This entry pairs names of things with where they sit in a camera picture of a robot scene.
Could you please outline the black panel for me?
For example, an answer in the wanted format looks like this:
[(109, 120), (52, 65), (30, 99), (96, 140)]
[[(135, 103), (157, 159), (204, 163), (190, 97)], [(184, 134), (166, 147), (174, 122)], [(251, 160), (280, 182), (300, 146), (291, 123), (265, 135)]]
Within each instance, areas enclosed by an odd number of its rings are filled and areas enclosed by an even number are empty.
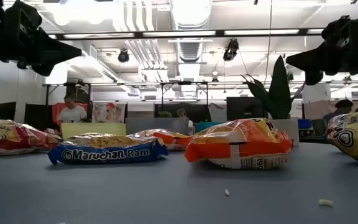
[(24, 123), (40, 131), (53, 128), (52, 106), (26, 104)]

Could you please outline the yellow red ramen pack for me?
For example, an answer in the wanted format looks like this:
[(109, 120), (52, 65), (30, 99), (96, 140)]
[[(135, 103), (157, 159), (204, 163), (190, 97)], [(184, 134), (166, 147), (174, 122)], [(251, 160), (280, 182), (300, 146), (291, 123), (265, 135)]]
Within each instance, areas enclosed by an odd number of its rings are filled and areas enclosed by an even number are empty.
[(326, 136), (341, 152), (358, 161), (358, 112), (333, 117)]

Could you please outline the white plant pot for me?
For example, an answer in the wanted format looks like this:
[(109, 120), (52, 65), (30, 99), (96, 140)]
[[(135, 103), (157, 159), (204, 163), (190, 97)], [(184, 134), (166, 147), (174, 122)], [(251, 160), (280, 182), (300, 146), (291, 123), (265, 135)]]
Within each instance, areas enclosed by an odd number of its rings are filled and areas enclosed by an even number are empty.
[(293, 141), (295, 147), (299, 146), (300, 138), (297, 119), (273, 119), (270, 122), (278, 128), (278, 130), (285, 132)]

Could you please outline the teal plastic bin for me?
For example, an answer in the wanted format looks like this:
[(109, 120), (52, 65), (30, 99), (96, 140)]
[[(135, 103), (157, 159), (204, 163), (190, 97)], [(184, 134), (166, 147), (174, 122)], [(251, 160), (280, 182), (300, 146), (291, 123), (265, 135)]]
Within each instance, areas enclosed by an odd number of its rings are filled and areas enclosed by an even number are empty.
[(229, 131), (229, 128), (226, 125), (223, 125), (223, 123), (202, 122), (197, 123), (195, 126), (196, 135), (204, 135), (208, 133), (217, 133), (225, 131)]

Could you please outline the green snake plant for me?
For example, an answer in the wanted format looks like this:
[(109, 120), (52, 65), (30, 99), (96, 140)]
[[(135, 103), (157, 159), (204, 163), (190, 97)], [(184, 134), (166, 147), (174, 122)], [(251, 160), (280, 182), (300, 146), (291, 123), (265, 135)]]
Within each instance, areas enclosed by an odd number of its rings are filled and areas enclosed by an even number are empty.
[(272, 80), (268, 90), (265, 89), (262, 82), (256, 80), (249, 74), (247, 74), (247, 76), (251, 78), (251, 81), (246, 80), (245, 84), (253, 96), (261, 102), (264, 110), (266, 110), (273, 119), (288, 119), (290, 117), (293, 100), (301, 94), (305, 83), (302, 83), (294, 95), (291, 95), (287, 71), (282, 56), (279, 56), (275, 62)]

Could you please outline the colourful poster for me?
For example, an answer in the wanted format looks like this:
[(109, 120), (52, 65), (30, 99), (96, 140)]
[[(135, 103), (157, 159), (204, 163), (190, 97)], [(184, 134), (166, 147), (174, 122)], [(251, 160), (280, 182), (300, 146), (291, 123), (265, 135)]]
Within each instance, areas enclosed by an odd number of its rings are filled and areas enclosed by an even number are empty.
[(124, 123), (126, 104), (93, 103), (92, 122), (94, 123)]

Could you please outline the wide black screen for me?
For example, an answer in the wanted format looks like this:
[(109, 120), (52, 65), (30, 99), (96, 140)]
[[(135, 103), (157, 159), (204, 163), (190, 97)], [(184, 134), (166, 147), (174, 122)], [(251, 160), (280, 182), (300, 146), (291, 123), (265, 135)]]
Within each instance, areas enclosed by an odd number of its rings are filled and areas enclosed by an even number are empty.
[(175, 103), (175, 104), (154, 104), (154, 117), (160, 117), (161, 113), (168, 112), (172, 118), (179, 118), (179, 112), (185, 112), (186, 116), (194, 123), (210, 122), (211, 116), (207, 105)]

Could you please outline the yellow plastic bin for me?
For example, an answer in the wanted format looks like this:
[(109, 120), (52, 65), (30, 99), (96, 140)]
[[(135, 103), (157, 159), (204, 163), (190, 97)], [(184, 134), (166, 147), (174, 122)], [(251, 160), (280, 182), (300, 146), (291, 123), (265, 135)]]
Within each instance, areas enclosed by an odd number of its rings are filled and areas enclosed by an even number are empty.
[(127, 135), (124, 123), (62, 123), (61, 129), (63, 139), (86, 133)]

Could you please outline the beige cloth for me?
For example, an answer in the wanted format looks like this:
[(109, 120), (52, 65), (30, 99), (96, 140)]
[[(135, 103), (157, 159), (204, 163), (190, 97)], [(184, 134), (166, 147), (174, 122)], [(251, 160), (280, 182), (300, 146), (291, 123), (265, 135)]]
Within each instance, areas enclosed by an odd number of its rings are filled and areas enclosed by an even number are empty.
[(324, 115), (332, 113), (336, 110), (336, 101), (319, 100), (303, 105), (305, 119), (322, 119)]

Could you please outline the blue ramen pack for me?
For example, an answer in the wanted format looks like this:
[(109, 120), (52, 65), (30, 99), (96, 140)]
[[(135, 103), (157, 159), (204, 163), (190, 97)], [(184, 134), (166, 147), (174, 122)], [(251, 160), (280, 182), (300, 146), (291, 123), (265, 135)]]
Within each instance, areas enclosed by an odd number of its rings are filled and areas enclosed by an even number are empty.
[(103, 133), (72, 136), (50, 152), (53, 165), (120, 164), (153, 162), (168, 155), (168, 149), (158, 137), (132, 137)]

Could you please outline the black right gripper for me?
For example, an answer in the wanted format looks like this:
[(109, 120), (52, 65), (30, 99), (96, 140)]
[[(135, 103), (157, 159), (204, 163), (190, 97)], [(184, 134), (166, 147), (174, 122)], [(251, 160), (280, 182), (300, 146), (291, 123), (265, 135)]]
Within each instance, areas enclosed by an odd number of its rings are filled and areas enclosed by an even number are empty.
[(341, 16), (321, 33), (323, 43), (287, 57), (286, 63), (305, 72), (306, 84), (319, 83), (324, 75), (358, 73), (358, 20)]

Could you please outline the orange ramen pack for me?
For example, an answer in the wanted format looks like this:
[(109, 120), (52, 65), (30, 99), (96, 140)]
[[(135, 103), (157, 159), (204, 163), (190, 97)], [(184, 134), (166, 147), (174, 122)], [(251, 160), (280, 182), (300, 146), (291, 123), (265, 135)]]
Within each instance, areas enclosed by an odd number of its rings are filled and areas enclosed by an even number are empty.
[(148, 129), (128, 136), (135, 138), (158, 137), (164, 142), (169, 151), (184, 151), (193, 137), (166, 129)]
[(207, 159), (226, 169), (274, 169), (288, 162), (293, 141), (266, 118), (237, 119), (195, 134), (188, 162)]

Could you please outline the black monitor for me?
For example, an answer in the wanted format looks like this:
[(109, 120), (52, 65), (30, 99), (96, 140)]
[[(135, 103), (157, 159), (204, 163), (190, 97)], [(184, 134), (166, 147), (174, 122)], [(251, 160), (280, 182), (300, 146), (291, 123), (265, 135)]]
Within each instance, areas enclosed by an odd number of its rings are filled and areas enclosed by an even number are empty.
[(0, 119), (14, 120), (16, 114), (16, 102), (0, 104)]
[(228, 121), (247, 118), (266, 118), (267, 112), (254, 97), (227, 97), (226, 115)]

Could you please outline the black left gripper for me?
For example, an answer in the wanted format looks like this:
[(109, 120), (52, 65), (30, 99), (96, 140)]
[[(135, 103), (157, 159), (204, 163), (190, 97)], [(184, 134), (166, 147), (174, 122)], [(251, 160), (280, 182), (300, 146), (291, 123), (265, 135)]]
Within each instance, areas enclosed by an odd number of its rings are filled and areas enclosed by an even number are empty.
[(79, 48), (51, 38), (41, 27), (37, 9), (21, 0), (5, 10), (4, 32), (12, 41), (13, 61), (27, 63), (41, 76), (49, 76), (53, 66), (82, 56)]

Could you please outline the grey translucent bin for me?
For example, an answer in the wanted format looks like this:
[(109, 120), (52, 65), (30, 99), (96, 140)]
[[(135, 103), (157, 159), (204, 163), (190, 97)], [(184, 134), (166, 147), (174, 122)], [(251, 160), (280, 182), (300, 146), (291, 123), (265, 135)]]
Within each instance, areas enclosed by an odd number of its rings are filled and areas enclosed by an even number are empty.
[(188, 119), (183, 118), (126, 118), (126, 134), (134, 134), (148, 129), (166, 129), (180, 134), (188, 134)]

